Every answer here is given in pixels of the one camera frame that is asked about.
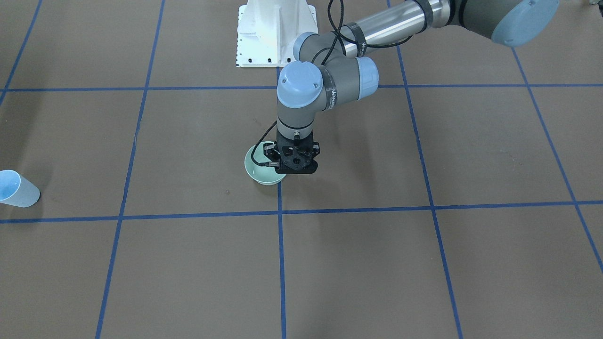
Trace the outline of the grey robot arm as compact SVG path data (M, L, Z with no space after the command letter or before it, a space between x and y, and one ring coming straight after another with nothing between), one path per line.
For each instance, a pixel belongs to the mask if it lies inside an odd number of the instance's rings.
M358 101L375 93L378 68L368 54L407 43L431 28L456 25L506 47L518 47L538 36L552 21L557 0L405 0L356 22L339 15L328 19L331 32L304 32L293 43L294 61L280 72L276 140L258 142L250 152L257 167L280 175L317 171L319 143L313 124L318 112Z

